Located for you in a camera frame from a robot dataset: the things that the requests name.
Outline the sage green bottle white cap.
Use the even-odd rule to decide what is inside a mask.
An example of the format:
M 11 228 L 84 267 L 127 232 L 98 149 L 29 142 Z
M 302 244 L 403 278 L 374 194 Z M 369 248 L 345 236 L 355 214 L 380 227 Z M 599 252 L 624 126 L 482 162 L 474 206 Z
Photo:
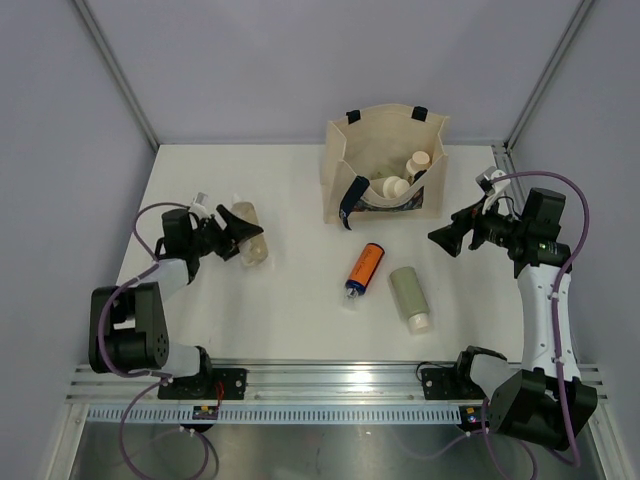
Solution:
M 430 307 L 413 267 L 402 267 L 389 275 L 399 315 L 413 335 L 426 333 L 430 326 Z

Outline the cream bottle with round cap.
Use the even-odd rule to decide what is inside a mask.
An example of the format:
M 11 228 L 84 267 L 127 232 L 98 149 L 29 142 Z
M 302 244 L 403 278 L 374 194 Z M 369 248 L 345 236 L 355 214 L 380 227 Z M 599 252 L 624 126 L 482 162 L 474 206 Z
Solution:
M 389 176 L 383 179 L 382 196 L 386 199 L 395 199 L 404 195 L 410 188 L 410 183 L 399 176 Z

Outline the small sage green bottle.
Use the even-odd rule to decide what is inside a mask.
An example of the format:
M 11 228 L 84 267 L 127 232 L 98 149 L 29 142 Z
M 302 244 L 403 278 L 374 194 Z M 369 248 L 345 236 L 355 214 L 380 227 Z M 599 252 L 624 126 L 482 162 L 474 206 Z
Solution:
M 377 180 L 377 179 L 387 178 L 395 175 L 396 175 L 396 172 L 392 167 L 388 165 L 379 165 L 370 175 L 370 179 Z

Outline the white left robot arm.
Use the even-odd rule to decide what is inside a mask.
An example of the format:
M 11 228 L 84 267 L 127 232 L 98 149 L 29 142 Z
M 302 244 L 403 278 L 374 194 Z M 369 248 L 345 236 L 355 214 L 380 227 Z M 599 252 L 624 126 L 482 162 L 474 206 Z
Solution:
M 224 380 L 206 349 L 169 338 L 164 304 L 191 285 L 203 258 L 228 261 L 262 228 L 219 205 L 162 203 L 162 235 L 143 248 L 151 265 L 119 286 L 91 294 L 89 363 L 98 374 L 160 380 L 162 399 L 222 399 Z

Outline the white cream bottle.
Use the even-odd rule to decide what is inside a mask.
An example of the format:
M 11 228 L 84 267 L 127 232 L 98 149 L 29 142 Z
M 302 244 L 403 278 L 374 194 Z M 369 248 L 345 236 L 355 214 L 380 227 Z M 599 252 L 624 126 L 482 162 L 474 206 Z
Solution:
M 416 151 L 407 160 L 405 169 L 408 176 L 415 176 L 421 171 L 425 171 L 431 165 L 431 157 L 425 151 Z

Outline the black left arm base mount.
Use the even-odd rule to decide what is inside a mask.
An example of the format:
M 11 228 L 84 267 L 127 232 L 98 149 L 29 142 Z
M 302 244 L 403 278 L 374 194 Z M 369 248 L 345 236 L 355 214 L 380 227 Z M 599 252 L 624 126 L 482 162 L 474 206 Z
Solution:
M 179 377 L 158 389 L 161 400 L 243 400 L 248 371 L 244 368 L 213 368 L 191 377 Z

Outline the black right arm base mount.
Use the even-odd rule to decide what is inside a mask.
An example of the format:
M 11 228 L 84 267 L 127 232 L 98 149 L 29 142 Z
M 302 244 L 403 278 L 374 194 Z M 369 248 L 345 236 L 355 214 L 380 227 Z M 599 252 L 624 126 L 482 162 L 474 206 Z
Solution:
M 477 400 L 482 394 L 455 365 L 421 362 L 415 373 L 426 400 Z

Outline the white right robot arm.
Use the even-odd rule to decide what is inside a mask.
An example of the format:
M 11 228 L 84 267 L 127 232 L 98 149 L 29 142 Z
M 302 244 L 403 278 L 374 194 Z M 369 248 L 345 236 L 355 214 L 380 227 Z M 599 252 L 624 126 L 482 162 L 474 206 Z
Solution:
M 564 195 L 533 188 L 518 216 L 502 214 L 493 191 L 451 217 L 429 240 L 456 257 L 465 235 L 470 249 L 489 242 L 506 250 L 523 309 L 523 354 L 518 369 L 496 351 L 469 346 L 447 368 L 454 388 L 488 400 L 495 432 L 565 451 L 594 413 L 598 394 L 585 385 L 571 345 L 568 290 L 571 248 L 559 242 Z

